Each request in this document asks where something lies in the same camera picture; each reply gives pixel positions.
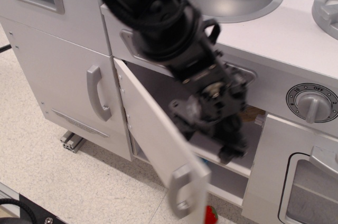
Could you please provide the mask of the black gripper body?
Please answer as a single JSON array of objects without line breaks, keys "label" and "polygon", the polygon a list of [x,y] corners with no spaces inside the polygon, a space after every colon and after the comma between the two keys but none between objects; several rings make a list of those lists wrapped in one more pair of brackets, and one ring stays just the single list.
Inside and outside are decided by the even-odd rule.
[{"label": "black gripper body", "polygon": [[227,72],[218,49],[194,45],[168,55],[166,67],[189,92],[188,100],[173,100],[169,108],[179,120],[196,125],[197,132],[219,142],[246,142],[238,114],[246,104],[247,82],[235,69]]}]

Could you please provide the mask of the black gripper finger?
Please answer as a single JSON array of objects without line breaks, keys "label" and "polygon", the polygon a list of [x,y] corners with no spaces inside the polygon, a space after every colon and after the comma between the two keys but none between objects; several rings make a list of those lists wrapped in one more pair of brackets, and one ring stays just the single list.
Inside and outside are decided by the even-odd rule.
[{"label": "black gripper finger", "polygon": [[187,141],[190,141],[193,135],[199,130],[196,125],[188,124],[183,120],[179,120],[177,127]]},{"label": "black gripper finger", "polygon": [[247,154],[248,143],[240,142],[236,144],[223,143],[219,150],[221,163],[229,163],[234,158],[243,158]]}]

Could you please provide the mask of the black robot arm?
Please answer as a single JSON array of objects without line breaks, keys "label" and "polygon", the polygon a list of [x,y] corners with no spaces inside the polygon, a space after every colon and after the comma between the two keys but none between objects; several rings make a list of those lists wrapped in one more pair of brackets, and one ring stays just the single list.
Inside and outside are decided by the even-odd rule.
[{"label": "black robot arm", "polygon": [[219,158],[243,157],[247,143],[239,113],[245,109],[247,82],[226,68],[215,49],[220,26],[204,20],[189,0],[103,0],[133,31],[134,47],[164,66],[190,93],[170,103],[171,116],[186,139],[199,132],[220,143]]}]

